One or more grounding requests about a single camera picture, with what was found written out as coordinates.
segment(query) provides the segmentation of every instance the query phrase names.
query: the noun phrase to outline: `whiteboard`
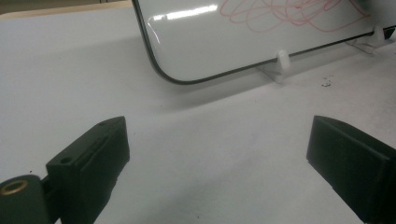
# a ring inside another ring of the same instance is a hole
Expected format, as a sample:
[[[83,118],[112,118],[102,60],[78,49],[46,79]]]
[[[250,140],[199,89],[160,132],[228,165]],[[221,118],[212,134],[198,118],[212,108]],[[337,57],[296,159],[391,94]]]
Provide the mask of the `whiteboard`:
[[[394,0],[133,1],[153,67],[177,84],[396,25]]]

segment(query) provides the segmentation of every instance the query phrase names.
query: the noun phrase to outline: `white table surface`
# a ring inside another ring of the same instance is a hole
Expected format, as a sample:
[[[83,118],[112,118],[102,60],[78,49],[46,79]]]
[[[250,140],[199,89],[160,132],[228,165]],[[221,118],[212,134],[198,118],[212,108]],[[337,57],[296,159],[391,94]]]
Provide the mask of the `white table surface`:
[[[95,223],[361,223],[306,161],[312,118],[396,147],[395,44],[307,54],[283,85],[250,69],[177,86],[151,68],[132,8],[0,21],[0,41],[0,182],[44,177],[125,116],[132,159]]]

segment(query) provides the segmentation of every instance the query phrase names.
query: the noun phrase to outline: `white surface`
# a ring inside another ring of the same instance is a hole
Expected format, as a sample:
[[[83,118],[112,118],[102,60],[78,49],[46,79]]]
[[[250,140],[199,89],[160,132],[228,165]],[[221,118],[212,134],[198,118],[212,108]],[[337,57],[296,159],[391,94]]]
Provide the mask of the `white surface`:
[[[0,40],[1,182],[44,177],[91,126],[126,117],[132,159],[98,224],[361,223],[305,159],[312,118],[396,147],[394,44],[301,56],[284,85],[247,70],[177,86],[131,8],[1,21]]]
[[[394,0],[135,1],[153,61],[183,82],[396,25]]]

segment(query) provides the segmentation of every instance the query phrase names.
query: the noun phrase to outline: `white clip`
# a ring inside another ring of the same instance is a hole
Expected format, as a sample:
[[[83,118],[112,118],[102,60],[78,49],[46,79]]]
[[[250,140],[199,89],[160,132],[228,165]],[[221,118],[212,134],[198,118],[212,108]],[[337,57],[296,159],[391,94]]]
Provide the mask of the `white clip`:
[[[290,57],[285,50],[280,50],[277,55],[276,63],[267,63],[260,65],[257,68],[262,71],[265,75],[270,77],[276,83],[282,83],[285,75],[290,70]]]
[[[385,42],[384,29],[380,26],[374,28],[374,34],[370,36],[364,36],[354,40],[347,41],[346,43],[362,51],[374,54],[375,47],[380,46]]]

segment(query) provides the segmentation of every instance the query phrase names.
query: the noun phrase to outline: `white plastic clip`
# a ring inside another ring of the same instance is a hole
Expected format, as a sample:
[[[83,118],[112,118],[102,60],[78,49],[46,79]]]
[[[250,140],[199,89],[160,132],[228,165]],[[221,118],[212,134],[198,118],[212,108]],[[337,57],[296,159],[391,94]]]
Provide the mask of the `white plastic clip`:
[[[354,40],[347,41],[346,43],[362,51],[374,54],[375,48],[385,42],[384,29],[380,26],[374,28],[374,34],[370,36],[364,36]]]
[[[276,63],[267,63],[257,68],[276,83],[282,83],[285,75],[290,70],[290,57],[285,50],[280,50],[277,55]]]

